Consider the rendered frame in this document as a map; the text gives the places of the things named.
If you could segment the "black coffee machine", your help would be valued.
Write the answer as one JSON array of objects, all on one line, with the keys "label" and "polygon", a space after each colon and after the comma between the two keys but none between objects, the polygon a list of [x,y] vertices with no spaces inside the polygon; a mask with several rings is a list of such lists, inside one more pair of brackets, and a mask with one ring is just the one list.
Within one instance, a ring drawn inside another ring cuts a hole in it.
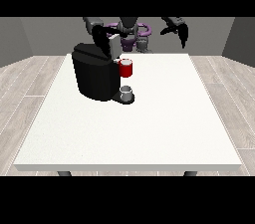
[{"label": "black coffee machine", "polygon": [[95,44],[78,44],[72,60],[79,91],[94,101],[116,101],[123,105],[134,102],[134,94],[128,102],[121,100],[121,76],[119,64],[107,57]]}]

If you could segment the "small grey cup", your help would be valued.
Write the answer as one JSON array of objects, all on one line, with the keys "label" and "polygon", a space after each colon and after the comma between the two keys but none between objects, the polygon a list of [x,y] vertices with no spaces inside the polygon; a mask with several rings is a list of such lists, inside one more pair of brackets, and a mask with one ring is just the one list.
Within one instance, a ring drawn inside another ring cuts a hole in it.
[{"label": "small grey cup", "polygon": [[121,100],[124,102],[128,102],[132,98],[132,89],[130,86],[122,86],[120,88]]}]

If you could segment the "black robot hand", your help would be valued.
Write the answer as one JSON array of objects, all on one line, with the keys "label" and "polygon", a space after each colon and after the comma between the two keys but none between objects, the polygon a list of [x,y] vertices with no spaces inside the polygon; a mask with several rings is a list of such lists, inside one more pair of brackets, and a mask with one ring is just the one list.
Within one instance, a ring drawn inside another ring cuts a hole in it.
[{"label": "black robot hand", "polygon": [[107,34],[116,34],[118,31],[110,27],[96,25],[92,29],[92,36],[97,47],[101,48],[103,53],[108,57],[111,53],[110,40]]},{"label": "black robot hand", "polygon": [[161,35],[165,35],[168,33],[177,34],[179,40],[181,42],[181,47],[185,48],[185,44],[188,40],[188,26],[186,23],[181,25],[174,25],[170,20],[169,17],[162,17],[162,20],[165,22],[166,27],[160,31]]}]

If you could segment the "pale grey machine lid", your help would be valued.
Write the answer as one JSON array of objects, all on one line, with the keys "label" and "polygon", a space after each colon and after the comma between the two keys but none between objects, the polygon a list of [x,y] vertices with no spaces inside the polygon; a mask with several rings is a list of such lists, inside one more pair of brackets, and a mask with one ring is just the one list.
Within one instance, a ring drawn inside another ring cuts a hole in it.
[{"label": "pale grey machine lid", "polygon": [[121,36],[114,34],[110,37],[110,47],[112,59],[117,59],[122,54]]}]

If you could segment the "red pod holder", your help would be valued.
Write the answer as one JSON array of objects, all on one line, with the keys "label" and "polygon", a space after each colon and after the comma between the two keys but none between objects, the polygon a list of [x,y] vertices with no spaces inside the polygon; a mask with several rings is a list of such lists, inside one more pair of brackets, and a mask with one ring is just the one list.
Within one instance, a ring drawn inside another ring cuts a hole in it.
[{"label": "red pod holder", "polygon": [[120,76],[123,78],[128,78],[132,75],[132,60],[121,59],[119,61]]}]

